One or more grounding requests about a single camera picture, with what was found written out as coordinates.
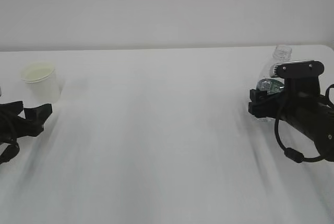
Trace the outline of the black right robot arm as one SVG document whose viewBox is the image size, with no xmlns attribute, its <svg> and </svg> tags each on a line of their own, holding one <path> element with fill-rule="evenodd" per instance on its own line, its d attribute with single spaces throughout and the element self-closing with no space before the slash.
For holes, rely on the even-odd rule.
<svg viewBox="0 0 334 224">
<path fill-rule="evenodd" d="M 285 79 L 284 89 L 272 95 L 251 89 L 248 111 L 258 119 L 268 117 L 275 120 L 275 138 L 287 158 L 296 163 L 333 161 L 333 103 L 328 90 L 321 95 L 317 77 Z M 286 147 L 279 135 L 280 121 L 285 121 L 312 140 L 319 155 L 308 158 Z"/>
</svg>

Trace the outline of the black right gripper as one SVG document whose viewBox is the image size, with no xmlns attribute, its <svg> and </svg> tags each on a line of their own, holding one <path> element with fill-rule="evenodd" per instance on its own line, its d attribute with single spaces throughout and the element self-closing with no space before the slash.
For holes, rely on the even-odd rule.
<svg viewBox="0 0 334 224">
<path fill-rule="evenodd" d="M 256 118 L 276 118 L 282 108 L 282 117 L 308 102 L 320 97 L 318 77 L 288 78 L 284 80 L 284 88 L 277 93 L 269 94 L 266 90 L 251 89 L 248 111 Z"/>
</svg>

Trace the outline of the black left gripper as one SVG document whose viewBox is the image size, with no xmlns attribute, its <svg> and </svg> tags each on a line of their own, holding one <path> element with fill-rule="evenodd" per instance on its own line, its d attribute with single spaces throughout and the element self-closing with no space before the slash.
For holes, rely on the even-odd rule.
<svg viewBox="0 0 334 224">
<path fill-rule="evenodd" d="M 22 101 L 0 104 L 1 143 L 12 144 L 18 138 L 36 137 L 44 130 L 44 123 L 53 113 L 50 103 L 35 108 L 23 108 Z M 25 118 L 19 116 L 24 111 Z"/>
</svg>

